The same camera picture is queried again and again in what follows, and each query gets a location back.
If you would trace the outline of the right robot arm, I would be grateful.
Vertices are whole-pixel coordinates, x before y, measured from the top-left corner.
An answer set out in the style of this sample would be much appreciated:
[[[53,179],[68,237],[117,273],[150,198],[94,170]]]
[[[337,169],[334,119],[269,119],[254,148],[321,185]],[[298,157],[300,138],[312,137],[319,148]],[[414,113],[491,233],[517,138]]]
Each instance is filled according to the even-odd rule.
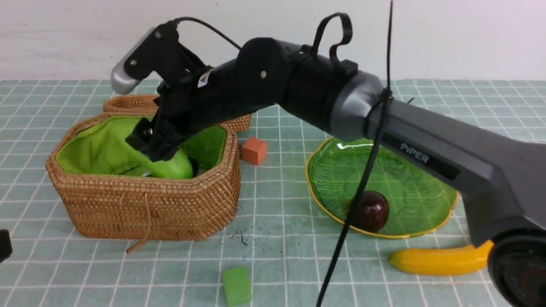
[[[455,188],[463,198],[474,246],[494,242],[489,274],[515,307],[545,305],[545,145],[521,142],[392,100],[375,75],[308,46],[254,38],[236,59],[207,67],[177,39],[150,35],[111,72],[118,94],[151,72],[163,79],[160,109],[128,138],[152,161],[168,160],[197,132],[278,104],[345,142],[380,145]]]

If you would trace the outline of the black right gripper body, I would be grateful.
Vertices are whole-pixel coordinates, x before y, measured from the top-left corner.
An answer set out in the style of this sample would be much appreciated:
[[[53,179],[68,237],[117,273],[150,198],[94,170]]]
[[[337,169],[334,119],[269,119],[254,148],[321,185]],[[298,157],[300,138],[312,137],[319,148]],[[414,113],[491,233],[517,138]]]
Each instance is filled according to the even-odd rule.
[[[236,61],[183,78],[178,87],[163,86],[151,120],[141,119],[125,138],[150,161],[168,161],[179,147],[214,125],[255,113],[239,91]]]

